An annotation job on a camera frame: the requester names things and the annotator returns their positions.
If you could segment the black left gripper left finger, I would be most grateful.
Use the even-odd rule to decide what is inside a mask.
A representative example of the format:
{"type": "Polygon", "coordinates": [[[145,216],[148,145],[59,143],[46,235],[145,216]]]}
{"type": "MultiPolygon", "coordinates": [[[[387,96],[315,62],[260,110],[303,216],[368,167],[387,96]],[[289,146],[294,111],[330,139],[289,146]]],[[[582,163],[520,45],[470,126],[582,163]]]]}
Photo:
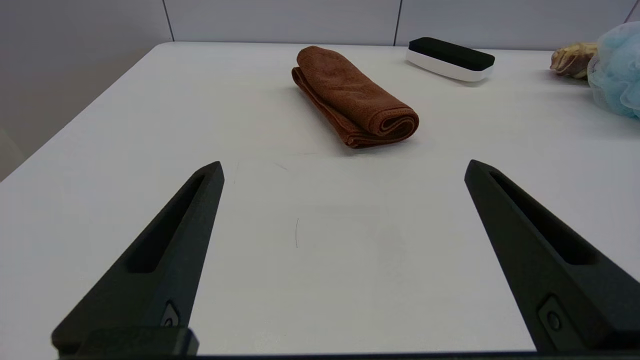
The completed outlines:
{"type": "Polygon", "coordinates": [[[196,354],[189,322],[225,176],[195,171],[53,330],[58,354],[196,354]]]}

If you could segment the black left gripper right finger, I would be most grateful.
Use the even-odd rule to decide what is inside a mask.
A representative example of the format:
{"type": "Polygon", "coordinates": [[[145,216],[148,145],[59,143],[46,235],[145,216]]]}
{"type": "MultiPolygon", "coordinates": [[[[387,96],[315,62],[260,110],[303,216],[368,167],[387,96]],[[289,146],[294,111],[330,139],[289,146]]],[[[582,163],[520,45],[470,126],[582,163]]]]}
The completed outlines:
{"type": "Polygon", "coordinates": [[[640,285],[497,168],[464,182],[536,350],[637,354],[640,285]]]}

